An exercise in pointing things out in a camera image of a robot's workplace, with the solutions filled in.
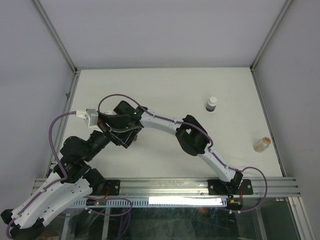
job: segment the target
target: vial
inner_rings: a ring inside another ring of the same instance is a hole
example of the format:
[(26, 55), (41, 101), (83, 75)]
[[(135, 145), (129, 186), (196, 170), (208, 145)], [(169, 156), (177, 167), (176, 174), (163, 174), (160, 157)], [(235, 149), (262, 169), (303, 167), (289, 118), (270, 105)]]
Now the vial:
[(271, 139), (265, 136), (264, 138), (260, 139), (253, 145), (253, 149), (257, 153), (262, 153), (264, 150), (266, 150), (270, 146), (270, 144), (271, 144)]
[(213, 112), (216, 109), (218, 99), (214, 96), (210, 97), (205, 109), (209, 112)]

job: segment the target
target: white cap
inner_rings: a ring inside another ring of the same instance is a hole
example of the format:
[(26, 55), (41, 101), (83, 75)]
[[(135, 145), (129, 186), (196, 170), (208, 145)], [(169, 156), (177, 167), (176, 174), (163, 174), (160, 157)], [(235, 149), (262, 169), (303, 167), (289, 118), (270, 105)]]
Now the white cap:
[(210, 97), (208, 104), (212, 107), (216, 106), (218, 102), (218, 99), (215, 96)]

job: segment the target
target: white table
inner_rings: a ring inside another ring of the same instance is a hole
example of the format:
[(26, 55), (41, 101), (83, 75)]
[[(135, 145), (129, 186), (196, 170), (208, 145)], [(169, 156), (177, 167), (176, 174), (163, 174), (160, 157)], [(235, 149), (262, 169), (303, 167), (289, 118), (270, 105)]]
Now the white table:
[[(267, 177), (282, 176), (273, 145), (257, 153), (253, 144), (270, 137), (249, 68), (162, 68), (82, 70), (71, 110), (97, 109), (100, 99), (125, 94), (152, 111), (172, 117), (193, 115), (214, 141), (214, 148), (236, 168), (254, 166)], [(218, 104), (205, 109), (209, 97)], [(108, 98), (101, 111), (112, 110), (121, 97)], [(88, 139), (92, 131), (84, 121), (69, 117), (64, 139)], [(106, 178), (216, 177), (199, 157), (186, 154), (177, 139), (165, 132), (144, 128), (128, 149), (110, 143), (90, 163)], [(248, 170), (245, 176), (259, 173)]]

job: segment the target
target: clear glass jar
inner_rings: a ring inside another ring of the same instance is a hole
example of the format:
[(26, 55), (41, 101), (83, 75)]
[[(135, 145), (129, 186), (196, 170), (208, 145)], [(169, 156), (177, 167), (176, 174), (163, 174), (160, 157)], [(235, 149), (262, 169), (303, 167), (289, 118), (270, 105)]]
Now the clear glass jar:
[(253, 149), (257, 153), (262, 153), (264, 150), (266, 150), (269, 147), (270, 144), (271, 144), (271, 139), (265, 136), (264, 138), (260, 139), (253, 145)]

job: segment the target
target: black mounting plate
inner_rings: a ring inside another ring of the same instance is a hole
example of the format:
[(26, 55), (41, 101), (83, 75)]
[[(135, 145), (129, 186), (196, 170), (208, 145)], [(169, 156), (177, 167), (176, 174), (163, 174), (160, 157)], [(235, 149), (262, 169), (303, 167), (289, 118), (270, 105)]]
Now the black mounting plate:
[[(209, 195), (221, 195), (221, 193), (215, 190), (215, 186), (221, 185), (221, 180), (219, 179), (209, 179), (208, 180), (208, 191)], [(240, 195), (242, 190), (243, 195), (253, 195), (254, 190), (252, 188), (250, 179), (243, 179), (239, 189), (234, 193), (234, 195)]]
[(119, 196), (120, 193), (120, 180), (106, 179), (101, 190), (97, 190), (90, 195), (104, 196), (107, 194), (107, 187), (109, 187), (109, 196)]

